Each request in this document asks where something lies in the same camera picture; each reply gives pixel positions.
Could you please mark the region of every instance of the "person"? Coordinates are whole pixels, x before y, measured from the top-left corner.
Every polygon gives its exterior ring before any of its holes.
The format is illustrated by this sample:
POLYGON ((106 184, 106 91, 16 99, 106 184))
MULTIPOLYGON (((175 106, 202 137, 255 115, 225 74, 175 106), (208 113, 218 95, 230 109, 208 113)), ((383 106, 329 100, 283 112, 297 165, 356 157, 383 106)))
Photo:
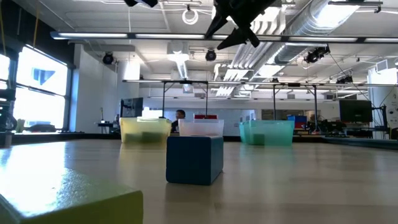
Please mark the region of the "person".
POLYGON ((176 121, 174 121, 172 123, 172 133, 176 133, 177 131, 177 127, 178 127, 178 119, 185 119, 185 111, 183 110, 177 110, 175 112, 175 118, 177 119, 176 121))

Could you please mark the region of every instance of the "wall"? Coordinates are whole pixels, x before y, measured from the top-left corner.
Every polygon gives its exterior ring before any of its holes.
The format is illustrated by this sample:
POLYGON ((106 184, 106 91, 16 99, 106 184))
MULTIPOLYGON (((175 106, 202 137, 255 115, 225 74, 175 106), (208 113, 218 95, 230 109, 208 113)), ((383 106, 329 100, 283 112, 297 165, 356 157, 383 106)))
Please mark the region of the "wall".
POLYGON ((127 62, 119 62, 118 64, 118 100, 116 105, 119 106, 121 99, 130 99, 139 97, 139 83, 124 83, 124 73, 126 72, 127 62))
MULTIPOLYGON (((398 82, 397 69, 387 69, 376 73, 375 69, 368 72, 368 82, 372 84, 396 84, 398 82)), ((387 122, 391 129, 398 128, 398 88, 394 87, 373 87, 369 88, 369 96, 375 107, 385 105, 387 111, 387 122)), ((373 111, 373 120, 383 124, 381 110, 373 111)), ((373 134, 375 139, 384 139, 382 133, 373 134)))
POLYGON ((105 121, 113 121, 118 112, 118 74, 86 53, 81 45, 75 47, 75 65, 70 129, 100 133, 95 125, 101 121, 100 108, 105 121))
MULTIPOLYGON (((166 96, 175 96, 181 89, 170 89, 166 96)), ((162 90, 141 88, 140 97, 144 97, 144 106, 149 108, 162 108, 162 99, 148 98, 151 96, 161 96, 162 90)), ((166 99, 165 108, 205 108, 205 100, 184 100, 184 99, 166 99)), ((211 109, 249 109, 256 110, 256 118, 261 117, 261 109, 274 109, 274 103, 270 100, 209 100, 208 107, 211 109)), ((276 101, 277 110, 314 110, 314 101, 276 101)), ((340 117, 337 101, 319 101, 318 110, 325 119, 333 119, 340 117)))

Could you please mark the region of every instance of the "translucent container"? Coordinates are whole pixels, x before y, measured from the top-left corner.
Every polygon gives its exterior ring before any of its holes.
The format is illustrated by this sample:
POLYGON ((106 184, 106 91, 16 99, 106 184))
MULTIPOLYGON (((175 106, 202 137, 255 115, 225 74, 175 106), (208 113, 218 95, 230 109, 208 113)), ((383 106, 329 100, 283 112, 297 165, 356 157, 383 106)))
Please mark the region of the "translucent container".
POLYGON ((166 143, 171 121, 162 118, 120 118, 122 143, 166 143))
POLYGON ((291 146, 294 121, 248 121, 241 123, 241 138, 246 144, 291 146))
POLYGON ((248 143, 248 125, 245 125, 245 122, 241 122, 239 124, 239 132, 241 134, 241 140, 243 143, 248 143))
POLYGON ((179 119, 180 136, 223 136, 224 120, 195 119, 187 121, 179 119))

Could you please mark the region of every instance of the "teal plastic bin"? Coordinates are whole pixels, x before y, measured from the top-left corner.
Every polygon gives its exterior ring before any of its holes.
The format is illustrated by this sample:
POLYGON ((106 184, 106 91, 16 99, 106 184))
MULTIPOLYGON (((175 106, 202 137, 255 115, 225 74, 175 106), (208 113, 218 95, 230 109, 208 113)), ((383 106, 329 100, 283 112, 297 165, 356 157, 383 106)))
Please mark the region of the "teal plastic bin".
POLYGON ((241 140, 243 143, 248 143, 247 137, 248 135, 246 134, 246 129, 248 128, 247 125, 244 125, 246 122, 240 122, 239 123, 239 132, 241 134, 241 140))
POLYGON ((294 121, 248 121, 241 123, 243 143, 258 146, 291 146, 294 121))

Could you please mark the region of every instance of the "red box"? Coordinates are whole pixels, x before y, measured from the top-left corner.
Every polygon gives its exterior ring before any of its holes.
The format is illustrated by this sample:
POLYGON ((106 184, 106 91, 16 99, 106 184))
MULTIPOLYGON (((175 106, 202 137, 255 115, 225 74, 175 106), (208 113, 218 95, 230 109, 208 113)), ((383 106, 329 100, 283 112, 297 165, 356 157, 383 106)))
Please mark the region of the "red box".
POLYGON ((295 122, 294 128, 303 128, 303 125, 306 125, 307 122, 295 122))
POLYGON ((217 119, 217 115, 195 114, 193 119, 217 119))

